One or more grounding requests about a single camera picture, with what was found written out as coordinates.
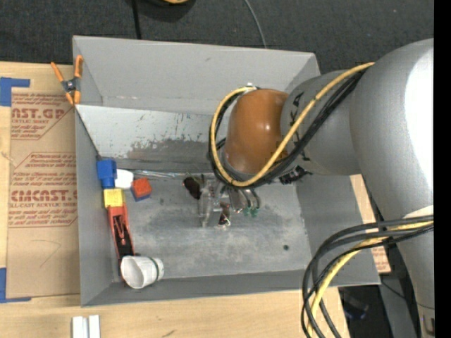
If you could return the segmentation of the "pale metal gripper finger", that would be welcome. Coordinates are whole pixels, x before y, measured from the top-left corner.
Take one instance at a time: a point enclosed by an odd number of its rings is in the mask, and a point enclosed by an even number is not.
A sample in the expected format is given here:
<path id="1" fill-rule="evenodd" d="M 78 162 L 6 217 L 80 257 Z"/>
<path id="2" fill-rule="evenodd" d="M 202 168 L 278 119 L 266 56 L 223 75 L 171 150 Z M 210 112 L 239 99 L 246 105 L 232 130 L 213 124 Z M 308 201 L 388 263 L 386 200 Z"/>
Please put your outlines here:
<path id="1" fill-rule="evenodd" d="M 218 227 L 224 227 L 226 225 L 225 204 L 224 201 L 218 201 L 214 203 L 212 208 L 211 221 Z"/>
<path id="2" fill-rule="evenodd" d="M 207 182 L 200 190 L 200 198 L 198 201 L 199 221 L 202 227 L 208 226 L 215 201 L 216 195 L 214 186 L 210 182 Z"/>

